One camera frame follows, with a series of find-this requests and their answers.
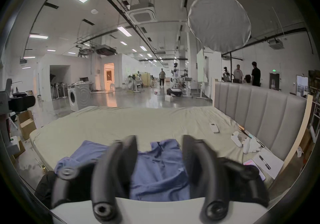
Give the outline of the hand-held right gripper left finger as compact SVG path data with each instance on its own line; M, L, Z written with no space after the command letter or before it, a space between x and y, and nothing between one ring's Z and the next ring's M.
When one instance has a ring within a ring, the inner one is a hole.
M137 156L137 137L130 135L114 141L98 159L61 168L51 194L52 210L89 199L98 222L121 223L116 198L129 199Z

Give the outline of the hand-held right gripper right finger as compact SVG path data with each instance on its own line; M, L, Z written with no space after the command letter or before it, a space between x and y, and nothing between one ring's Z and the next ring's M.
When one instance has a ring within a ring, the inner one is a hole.
M202 223L225 220L230 202L268 207L269 195L253 165L218 157L204 140L182 136L182 158L190 185L190 198L204 198L199 218Z

